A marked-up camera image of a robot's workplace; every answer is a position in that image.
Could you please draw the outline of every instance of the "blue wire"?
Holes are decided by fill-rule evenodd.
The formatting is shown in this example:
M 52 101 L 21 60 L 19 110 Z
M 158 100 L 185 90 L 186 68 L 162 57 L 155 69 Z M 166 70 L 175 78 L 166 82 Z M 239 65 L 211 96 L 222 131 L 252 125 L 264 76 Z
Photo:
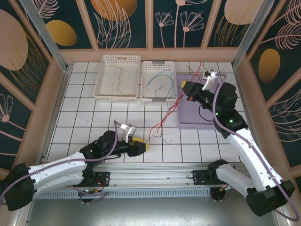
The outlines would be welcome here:
M 170 72 L 170 76 L 168 76 L 168 75 L 166 75 L 166 74 L 162 74 L 162 73 L 164 73 L 164 72 Z M 149 81 L 149 83 L 147 83 L 146 89 L 148 89 L 149 84 L 150 84 L 156 77 L 158 77 L 158 76 L 166 76 L 166 77 L 170 78 L 172 85 L 171 85 L 171 87 L 169 88 L 168 93 L 167 93 L 167 95 L 166 95 L 164 98 L 168 97 L 169 92 L 170 92 L 171 89 L 172 89 L 172 94 L 171 94 L 171 96 L 172 96 L 173 93 L 174 93 L 174 81 L 173 81 L 173 79 L 172 79 L 172 77 L 171 77 L 171 76 L 172 76 L 172 72 L 171 72 L 170 70 L 162 71 L 162 72 L 160 72 L 159 74 L 157 74 L 157 75 L 155 75 L 154 77 L 152 77 L 151 80 Z M 157 92 L 159 89 L 161 89 L 161 88 L 163 88 L 163 86 L 161 86 L 160 88 L 158 88 L 158 89 L 155 90 L 155 97 L 156 97 L 156 98 L 158 98 L 156 92 Z

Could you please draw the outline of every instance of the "flower illustration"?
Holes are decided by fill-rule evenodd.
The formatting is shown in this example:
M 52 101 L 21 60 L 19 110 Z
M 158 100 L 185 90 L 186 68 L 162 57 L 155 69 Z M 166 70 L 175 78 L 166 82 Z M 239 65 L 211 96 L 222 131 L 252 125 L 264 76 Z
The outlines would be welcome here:
M 197 5 L 207 2 L 207 0 L 175 0 L 177 6 L 177 11 L 175 14 L 175 27 L 174 27 L 174 47 L 177 47 L 177 25 L 178 25 L 178 15 L 179 7 L 185 5 Z
M 14 102 L 14 99 L 10 95 L 8 95 L 7 99 L 5 99 L 5 96 L 2 93 L 0 94 L 0 122 L 8 122 L 8 123 L 12 124 L 13 126 L 16 126 L 19 129 L 25 130 L 24 128 L 12 123 L 9 120 L 11 109 L 13 107 L 13 102 Z M 4 131 L 0 130 L 0 133 L 7 137 L 12 138 L 12 139 L 22 141 L 22 139 L 17 138 L 11 134 L 8 134 Z
M 190 13 L 188 17 L 187 12 L 181 13 L 181 23 L 184 31 L 183 47 L 185 47 L 186 32 L 203 29 L 204 23 L 202 21 L 202 13 Z
M 4 95 L 2 93 L 0 94 L 0 121 L 9 121 L 9 115 L 13 107 L 13 102 L 14 99 L 10 95 L 8 95 L 7 100 L 5 100 Z
M 172 20 L 172 16 L 170 15 L 170 12 L 169 13 L 162 13 L 162 15 L 161 15 L 161 13 L 156 13 L 156 19 L 157 19 L 157 22 L 160 26 L 163 48 L 165 48 L 164 40 L 163 40 L 162 27 L 173 25 L 174 21 Z

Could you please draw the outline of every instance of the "decorative wallpaper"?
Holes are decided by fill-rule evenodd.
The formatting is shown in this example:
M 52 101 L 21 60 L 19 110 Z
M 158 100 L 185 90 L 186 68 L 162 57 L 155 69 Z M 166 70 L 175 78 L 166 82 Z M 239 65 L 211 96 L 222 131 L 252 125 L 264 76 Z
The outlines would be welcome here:
M 0 168 L 11 170 L 31 113 L 0 85 Z
M 35 103 L 49 61 L 8 1 L 0 1 L 0 73 Z
M 92 48 L 75 0 L 32 1 L 59 49 Z
M 213 0 L 154 0 L 153 47 L 200 47 Z
M 276 8 L 276 6 L 278 5 L 279 2 L 280 2 L 280 0 L 275 0 L 275 1 L 274 1 L 274 4 L 273 4 L 273 6 L 272 6 L 272 9 L 269 11 L 267 17 L 265 18 L 264 22 L 262 23 L 262 25 L 261 25 L 261 27 L 260 27 L 260 29 L 259 29 L 259 31 L 257 32 L 257 34 L 256 34 L 256 36 L 254 37 L 252 43 L 250 44 L 248 50 L 246 51 L 247 54 L 250 53 L 250 51 L 251 51 L 251 49 L 253 48 L 255 42 L 257 41 L 258 36 L 261 34 L 262 30 L 264 29 L 265 25 L 267 24 L 269 18 L 270 18 L 271 15 L 273 14 L 273 12 L 274 12 L 274 10 L 275 10 L 275 8 Z
M 146 48 L 144 0 L 85 0 L 99 48 Z
M 301 2 L 288 0 L 250 60 L 268 100 L 301 66 Z
M 270 109 L 279 139 L 291 167 L 301 164 L 301 80 Z
M 238 47 L 262 0 L 222 0 L 208 47 Z

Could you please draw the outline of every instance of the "yellow circle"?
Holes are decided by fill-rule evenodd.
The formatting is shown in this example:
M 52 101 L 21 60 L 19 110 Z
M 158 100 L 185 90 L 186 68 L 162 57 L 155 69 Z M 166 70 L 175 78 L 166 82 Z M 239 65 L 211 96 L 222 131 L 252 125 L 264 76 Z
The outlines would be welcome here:
M 259 78 L 264 83 L 269 83 L 274 80 L 280 68 L 279 53 L 269 48 L 263 52 L 259 60 L 258 72 Z
M 46 24 L 52 38 L 61 46 L 72 46 L 77 41 L 73 28 L 62 20 L 52 20 Z
M 99 15 L 112 21 L 124 19 L 120 14 L 122 9 L 127 13 L 127 17 L 133 15 L 137 9 L 137 0 L 91 0 L 91 3 Z
M 225 17 L 231 24 L 250 24 L 263 0 L 227 0 Z
M 19 70 L 26 62 L 27 53 L 27 38 L 22 26 L 0 9 L 0 65 L 12 71 Z

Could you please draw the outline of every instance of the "black cable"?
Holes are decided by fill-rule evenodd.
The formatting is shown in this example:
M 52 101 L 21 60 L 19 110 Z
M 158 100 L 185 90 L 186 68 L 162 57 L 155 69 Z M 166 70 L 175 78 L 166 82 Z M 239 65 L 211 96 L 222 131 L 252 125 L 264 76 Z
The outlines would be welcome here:
M 200 106 L 198 107 L 198 114 L 199 114 L 199 116 L 200 116 L 202 119 L 204 119 L 205 121 L 212 122 L 213 120 L 205 119 L 205 118 L 201 115 L 201 112 L 200 112 L 201 106 L 202 106 L 202 105 L 200 105 Z
M 106 158 L 106 160 L 110 160 L 110 159 L 118 159 L 122 156 L 122 154 L 118 154 L 117 157 L 114 157 L 114 158 Z

